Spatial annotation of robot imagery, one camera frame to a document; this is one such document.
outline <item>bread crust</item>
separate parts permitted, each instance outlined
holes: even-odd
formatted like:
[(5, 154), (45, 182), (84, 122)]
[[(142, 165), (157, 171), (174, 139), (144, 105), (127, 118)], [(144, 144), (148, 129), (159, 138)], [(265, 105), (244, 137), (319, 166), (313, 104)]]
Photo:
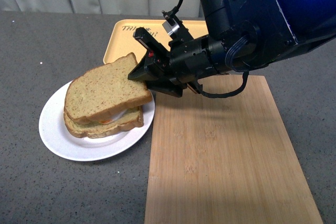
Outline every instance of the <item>bread crust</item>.
[[(137, 61), (136, 61), (137, 59), (136, 59), (134, 53), (129, 53), (128, 55), (117, 59), (115, 62), (117, 62), (118, 60), (122, 60), (122, 58), (125, 58), (125, 57), (132, 58), (132, 60), (133, 60), (132, 64), (134, 64), (134, 67), (138, 64)], [(136, 98), (128, 99), (124, 102), (119, 103), (118, 105), (111, 106), (109, 108), (103, 109), (103, 110), (101, 110), (99, 112), (96, 112), (96, 113), (87, 114), (87, 115), (80, 116), (80, 117), (72, 116), (72, 112), (68, 110), (68, 108), (69, 108), (68, 96), (70, 96), (69, 91), (72, 89), (72, 86), (76, 85), (76, 83), (78, 81), (80, 81), (79, 78), (83, 78), (86, 74), (89, 74), (90, 72), (92, 72), (94, 70), (97, 71), (98, 68), (103, 68), (104, 66), (106, 66), (106, 65), (99, 66), (99, 67), (96, 67), (96, 68), (93, 68), (93, 69), (87, 71), (83, 76), (76, 78), (70, 84), (70, 86), (67, 90), (66, 98), (65, 98), (64, 112), (68, 115), (68, 117), (72, 121), (74, 121), (78, 124), (83, 124), (83, 125), (89, 124), (91, 122), (96, 122), (96, 121), (104, 121), (104, 120), (107, 120), (107, 119), (111, 118), (111, 116), (113, 116), (114, 114), (122, 112), (123, 110), (129, 109), (129, 108), (134, 108), (134, 107), (137, 107), (137, 106), (141, 106), (141, 105), (144, 105), (144, 104), (152, 101), (152, 94), (147, 89), (145, 83), (144, 82), (136, 82), (136, 83), (141, 83), (141, 85), (138, 84), (138, 86), (141, 87), (140, 88), (141, 94), (138, 95)]]
[(110, 124), (99, 124), (97, 122), (91, 122), (87, 125), (81, 125), (73, 122), (67, 115), (66, 112), (63, 113), (65, 126), (69, 133), (74, 137), (89, 137), (89, 138), (100, 138), (110, 135), (117, 134), (121, 131), (129, 131), (135, 127), (142, 127), (143, 122), (143, 111), (142, 108), (136, 107), (126, 111), (127, 113), (133, 113), (129, 119), (123, 117)]

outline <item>yellow tray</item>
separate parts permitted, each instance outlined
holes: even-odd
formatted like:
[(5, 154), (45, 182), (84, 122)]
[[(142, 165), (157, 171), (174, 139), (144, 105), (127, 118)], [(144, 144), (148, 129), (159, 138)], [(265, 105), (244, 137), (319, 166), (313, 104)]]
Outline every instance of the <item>yellow tray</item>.
[[(103, 62), (111, 63), (116, 59), (133, 52), (139, 62), (146, 53), (146, 49), (133, 38), (133, 33), (138, 27), (144, 27), (166, 49), (170, 49), (168, 42), (172, 40), (162, 24), (165, 20), (156, 19), (124, 19), (114, 26)], [(183, 24), (189, 29), (194, 38), (208, 34), (205, 21), (184, 20)]]

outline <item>whole wheat bread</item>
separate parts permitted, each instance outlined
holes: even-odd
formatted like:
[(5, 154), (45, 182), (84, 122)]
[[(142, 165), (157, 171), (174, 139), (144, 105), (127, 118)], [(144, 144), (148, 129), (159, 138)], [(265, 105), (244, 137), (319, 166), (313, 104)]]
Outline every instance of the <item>whole wheat bread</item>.
[(150, 102), (152, 94), (146, 84), (127, 79), (137, 64), (135, 55), (130, 53), (75, 79), (65, 97), (67, 116), (78, 124), (88, 124)]
[(120, 131), (129, 131), (134, 127), (143, 126), (143, 114), (141, 107), (136, 107), (126, 110), (125, 114), (109, 123), (100, 124), (98, 122), (91, 122), (86, 125), (75, 123), (71, 120), (67, 113), (64, 112), (64, 122), (69, 133), (75, 137), (89, 137), (99, 138), (116, 134)]

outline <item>screw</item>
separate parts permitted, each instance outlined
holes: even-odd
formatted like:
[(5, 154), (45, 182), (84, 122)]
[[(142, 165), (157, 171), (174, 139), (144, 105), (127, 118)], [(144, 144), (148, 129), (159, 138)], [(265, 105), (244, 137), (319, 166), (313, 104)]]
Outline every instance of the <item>screw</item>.
[(289, 46), (290, 44), (292, 44), (292, 42), (293, 42), (293, 41), (292, 41), (291, 39), (286, 40), (286, 41), (285, 41), (285, 45), (286, 45), (286, 46)]

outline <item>white plate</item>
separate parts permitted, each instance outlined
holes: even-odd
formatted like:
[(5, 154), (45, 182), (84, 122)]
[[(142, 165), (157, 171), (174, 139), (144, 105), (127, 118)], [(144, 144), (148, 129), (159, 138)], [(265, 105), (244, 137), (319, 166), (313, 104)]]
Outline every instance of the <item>white plate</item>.
[(74, 137), (68, 132), (63, 119), (64, 99), (70, 83), (50, 97), (39, 120), (43, 143), (60, 157), (74, 161), (95, 161), (117, 155), (135, 144), (153, 121), (154, 99), (142, 106), (144, 125), (140, 128), (96, 139)]

